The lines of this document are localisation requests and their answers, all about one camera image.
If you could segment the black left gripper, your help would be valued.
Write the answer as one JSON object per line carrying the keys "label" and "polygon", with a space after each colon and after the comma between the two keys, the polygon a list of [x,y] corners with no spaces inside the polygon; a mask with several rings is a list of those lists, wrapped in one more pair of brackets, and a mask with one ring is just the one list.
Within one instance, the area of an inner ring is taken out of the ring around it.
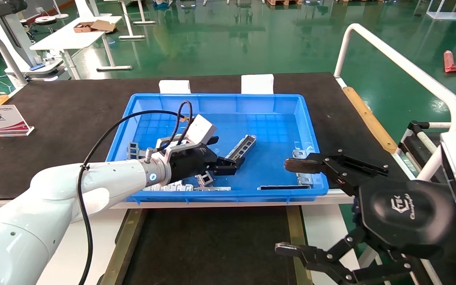
{"label": "black left gripper", "polygon": [[218,157],[207,145],[217,144],[219,137],[210,137],[206,144],[183,144],[168,148],[170,166],[169,184],[200,175],[212,167],[214,176],[232,176],[245,162],[245,157],[236,160]]}

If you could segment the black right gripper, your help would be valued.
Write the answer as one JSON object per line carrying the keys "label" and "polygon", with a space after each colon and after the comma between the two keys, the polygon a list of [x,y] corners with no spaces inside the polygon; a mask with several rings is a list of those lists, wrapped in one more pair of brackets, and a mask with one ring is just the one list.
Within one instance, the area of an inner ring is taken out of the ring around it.
{"label": "black right gripper", "polygon": [[[447,185],[391,180],[387,165],[370,164],[342,151],[287,158],[284,168],[291,173],[322,173],[348,196],[358,196],[361,228],[350,231],[328,250],[278,242],[277,254],[299,258],[305,269],[322,272],[337,285],[400,279],[412,272],[403,254],[427,259],[444,254],[456,218],[456,202]],[[340,259],[361,243],[387,254],[391,263],[348,269]]]}

